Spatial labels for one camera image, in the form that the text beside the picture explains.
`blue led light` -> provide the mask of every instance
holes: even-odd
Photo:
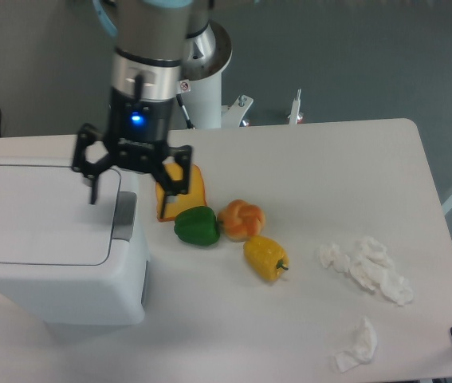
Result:
[[[141,116],[141,115],[138,114],[137,112],[134,112],[134,113],[132,114],[131,119],[132,119],[132,123],[133,123],[135,126],[143,126],[144,123],[146,122],[146,119],[144,118],[144,116]]]

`green bell pepper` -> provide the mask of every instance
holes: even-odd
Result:
[[[192,245],[213,245],[220,238],[215,213],[208,206],[197,206],[182,211],[175,219],[175,233]]]

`white tissue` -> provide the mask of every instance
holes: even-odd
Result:
[[[344,373],[360,364],[370,363],[377,345],[375,328],[368,317],[362,317],[354,334],[353,345],[334,356],[337,368]]]
[[[394,261],[388,256],[387,248],[372,237],[363,237],[356,244],[357,256],[389,268],[394,268]]]
[[[414,300],[414,291],[408,279],[393,270],[386,273],[385,279],[379,284],[379,289],[386,298],[404,306]]]
[[[387,248],[372,237],[365,236],[357,241],[352,259],[342,254],[335,243],[320,246],[318,255],[323,267],[332,264],[337,272],[348,273],[364,289],[371,292],[379,289],[385,298],[399,306],[414,299],[410,282],[395,271]]]
[[[346,273],[350,267],[350,257],[341,253],[339,245],[330,243],[329,245],[321,245],[317,250],[318,258],[321,266],[325,269],[331,264],[338,273]]]
[[[369,278],[369,274],[363,268],[361,262],[355,262],[350,266],[350,275],[355,279],[364,289],[374,291],[376,289],[372,279]]]

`pepper stem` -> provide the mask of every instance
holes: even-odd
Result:
[[[275,266],[276,269],[284,269],[289,270],[289,268],[284,264],[284,260],[279,259],[279,262],[277,262],[277,265]]]

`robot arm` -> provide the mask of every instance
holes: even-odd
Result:
[[[198,2],[206,11],[208,1]],[[72,170],[89,181],[91,203],[96,202],[100,174],[114,165],[151,173],[166,196],[187,194],[192,147],[171,148],[167,135],[192,0],[121,0],[116,7],[118,35],[107,130],[101,134],[90,124],[82,126]],[[91,163],[86,149],[97,141],[103,141],[108,154]],[[181,180],[167,174],[163,162],[169,156],[182,168]]]

